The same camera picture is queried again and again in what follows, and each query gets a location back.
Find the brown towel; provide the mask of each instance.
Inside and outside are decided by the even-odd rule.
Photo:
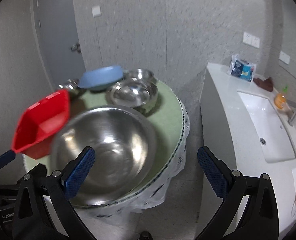
[[[260,78],[254,78],[256,85],[262,89],[265,89],[269,92],[273,91],[273,82],[272,78],[267,78],[266,80],[261,80]]]

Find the metal bowl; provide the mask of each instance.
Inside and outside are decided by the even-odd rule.
[[[75,99],[86,91],[86,89],[78,87],[78,82],[78,79],[68,79],[64,84],[59,85],[59,89],[67,90],[70,99]]]
[[[56,135],[51,151],[52,170],[62,170],[85,146],[96,161],[71,199],[75,206],[98,206],[118,199],[147,175],[156,152],[152,124],[124,106],[101,106],[70,120]]]
[[[79,80],[78,87],[86,88],[91,91],[106,90],[123,77],[121,66],[101,67],[83,73]]]
[[[117,82],[106,92],[108,103],[129,106],[147,114],[153,109],[158,98],[158,88],[152,82],[130,78]]]
[[[156,79],[153,76],[153,72],[148,69],[134,69],[134,70],[125,70],[124,79],[136,78],[139,80],[145,80],[149,82],[156,83]]]

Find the door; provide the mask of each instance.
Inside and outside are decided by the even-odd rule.
[[[86,71],[78,41],[73,0],[34,0],[40,52],[53,85]]]

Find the blue bowl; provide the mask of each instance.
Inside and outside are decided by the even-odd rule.
[[[79,79],[78,87],[92,91],[105,90],[122,79],[121,66],[109,66],[85,72]]]

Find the blue gripper pad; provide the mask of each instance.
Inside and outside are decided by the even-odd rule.
[[[8,163],[13,161],[15,158],[16,158],[16,154],[12,150],[9,150],[4,154],[0,155],[0,169],[5,167]]]
[[[73,198],[77,195],[77,192],[81,184],[84,182],[91,167],[95,163],[96,154],[93,148],[85,147],[85,149],[80,153],[80,155],[81,154],[83,154],[82,159],[75,166],[74,170],[70,173],[69,177],[65,180],[64,194],[66,199]]]
[[[217,197],[225,200],[228,194],[228,182],[221,171],[202,147],[198,150],[197,159]]]

